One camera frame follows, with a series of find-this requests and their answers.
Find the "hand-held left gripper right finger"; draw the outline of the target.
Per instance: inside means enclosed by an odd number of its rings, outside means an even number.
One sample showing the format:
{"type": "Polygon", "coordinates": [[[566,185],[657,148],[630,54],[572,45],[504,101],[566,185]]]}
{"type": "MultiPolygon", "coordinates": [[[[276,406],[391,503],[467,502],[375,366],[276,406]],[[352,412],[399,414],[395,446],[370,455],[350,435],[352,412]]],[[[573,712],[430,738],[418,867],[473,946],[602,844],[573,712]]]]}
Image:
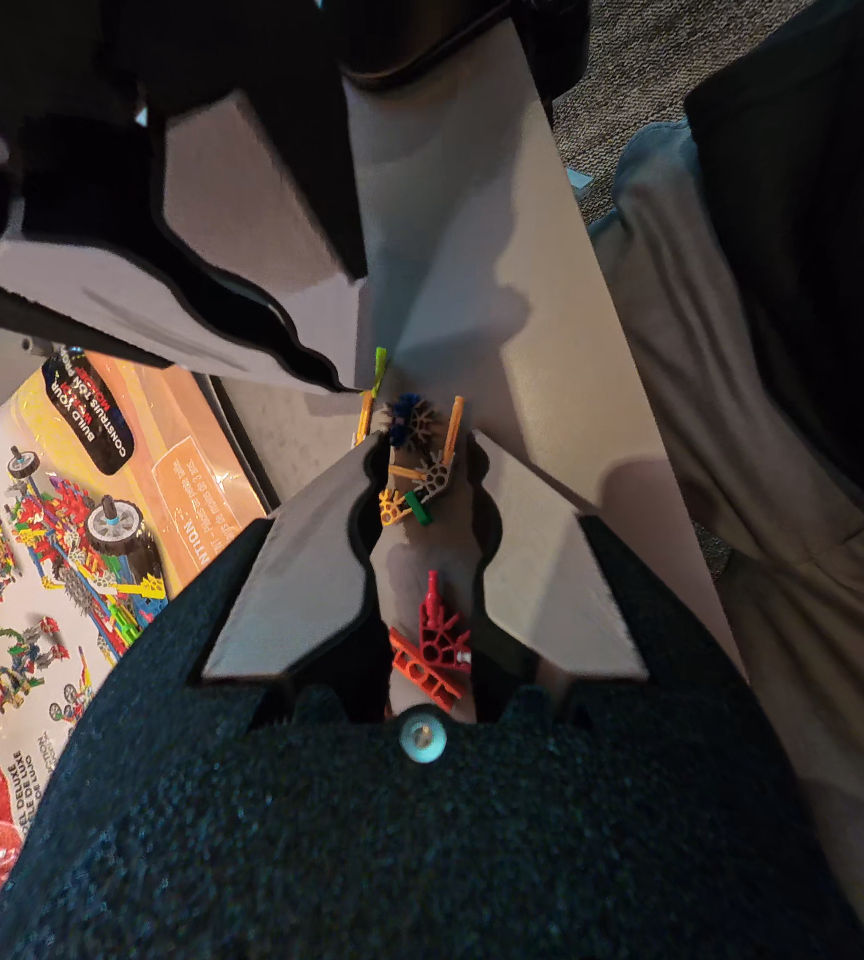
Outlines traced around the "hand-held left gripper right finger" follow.
{"type": "Polygon", "coordinates": [[[521,687],[560,706],[577,682],[649,676],[579,510],[479,429],[469,434],[472,692],[496,721],[521,687]]]}

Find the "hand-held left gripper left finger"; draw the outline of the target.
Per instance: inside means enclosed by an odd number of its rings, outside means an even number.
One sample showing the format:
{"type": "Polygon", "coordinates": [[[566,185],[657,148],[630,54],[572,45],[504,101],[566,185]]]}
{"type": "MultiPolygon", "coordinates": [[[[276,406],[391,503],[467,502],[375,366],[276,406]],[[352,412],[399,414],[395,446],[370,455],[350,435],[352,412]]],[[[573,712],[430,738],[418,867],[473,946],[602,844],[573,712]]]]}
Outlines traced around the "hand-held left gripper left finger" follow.
{"type": "Polygon", "coordinates": [[[280,508],[204,661],[210,684],[264,682],[291,714],[304,690],[333,691],[352,722],[382,722],[389,637],[372,552],[389,438],[370,434],[280,508]]]}

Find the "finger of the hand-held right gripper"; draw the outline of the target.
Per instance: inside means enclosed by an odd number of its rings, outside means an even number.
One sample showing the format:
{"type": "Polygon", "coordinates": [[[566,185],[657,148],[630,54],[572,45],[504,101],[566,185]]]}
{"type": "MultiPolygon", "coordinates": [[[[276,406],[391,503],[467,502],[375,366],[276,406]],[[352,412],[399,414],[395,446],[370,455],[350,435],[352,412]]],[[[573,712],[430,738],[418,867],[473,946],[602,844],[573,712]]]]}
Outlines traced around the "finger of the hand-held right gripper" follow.
{"type": "Polygon", "coordinates": [[[335,273],[273,295],[166,227],[144,254],[96,237],[0,232],[0,325],[133,362],[306,392],[363,388],[360,282],[335,273]]]}
{"type": "Polygon", "coordinates": [[[365,280],[353,278],[242,92],[166,117],[165,225],[226,289],[273,300],[299,348],[339,387],[365,385],[365,280]]]}

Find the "small multicolour toy assembly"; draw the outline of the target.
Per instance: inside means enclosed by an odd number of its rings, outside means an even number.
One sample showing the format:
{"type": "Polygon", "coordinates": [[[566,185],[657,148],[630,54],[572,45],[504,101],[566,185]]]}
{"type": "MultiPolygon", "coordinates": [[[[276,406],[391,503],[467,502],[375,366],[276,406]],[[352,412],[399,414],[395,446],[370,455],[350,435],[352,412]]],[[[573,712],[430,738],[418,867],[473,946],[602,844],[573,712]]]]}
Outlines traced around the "small multicolour toy assembly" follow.
{"type": "Polygon", "coordinates": [[[379,493],[382,526],[394,527],[409,518],[428,526],[433,521],[430,503],[451,485],[460,432],[454,461],[446,467],[441,450],[451,411],[442,419],[433,403],[415,392],[402,392],[382,409],[376,403],[375,399],[370,433],[373,416],[378,415],[379,431],[390,445],[388,480],[379,493]]]}

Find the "orange ladder connector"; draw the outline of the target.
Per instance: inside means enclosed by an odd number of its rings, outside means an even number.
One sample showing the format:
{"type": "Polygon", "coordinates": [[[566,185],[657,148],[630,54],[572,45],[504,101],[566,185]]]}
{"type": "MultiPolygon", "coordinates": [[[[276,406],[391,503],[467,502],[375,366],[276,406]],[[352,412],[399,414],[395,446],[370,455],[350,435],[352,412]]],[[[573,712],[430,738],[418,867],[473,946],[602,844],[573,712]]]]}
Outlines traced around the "orange ladder connector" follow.
{"type": "Polygon", "coordinates": [[[394,669],[424,693],[435,706],[451,714],[455,706],[462,701],[463,687],[442,669],[426,664],[414,643],[394,627],[389,628],[389,642],[394,669]]]}

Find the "construction toy set plastic bag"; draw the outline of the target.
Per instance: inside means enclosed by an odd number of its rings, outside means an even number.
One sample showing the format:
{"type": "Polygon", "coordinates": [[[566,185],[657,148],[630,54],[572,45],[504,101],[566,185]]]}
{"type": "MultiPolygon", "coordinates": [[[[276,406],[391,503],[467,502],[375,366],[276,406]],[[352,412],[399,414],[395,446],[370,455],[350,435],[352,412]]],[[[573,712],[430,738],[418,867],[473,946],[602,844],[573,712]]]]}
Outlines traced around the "construction toy set plastic bag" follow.
{"type": "Polygon", "coordinates": [[[64,347],[0,408],[0,889],[109,673],[265,512],[181,368],[64,347]]]}

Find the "person's black top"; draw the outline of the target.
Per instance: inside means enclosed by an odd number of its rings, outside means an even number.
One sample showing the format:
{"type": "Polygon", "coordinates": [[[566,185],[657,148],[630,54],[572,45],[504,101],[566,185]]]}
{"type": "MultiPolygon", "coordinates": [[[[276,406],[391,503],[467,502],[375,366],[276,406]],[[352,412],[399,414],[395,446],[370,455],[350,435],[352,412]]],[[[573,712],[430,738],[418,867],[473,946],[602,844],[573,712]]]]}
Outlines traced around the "person's black top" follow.
{"type": "Polygon", "coordinates": [[[864,1],[811,4],[684,106],[763,382],[864,505],[864,1]]]}

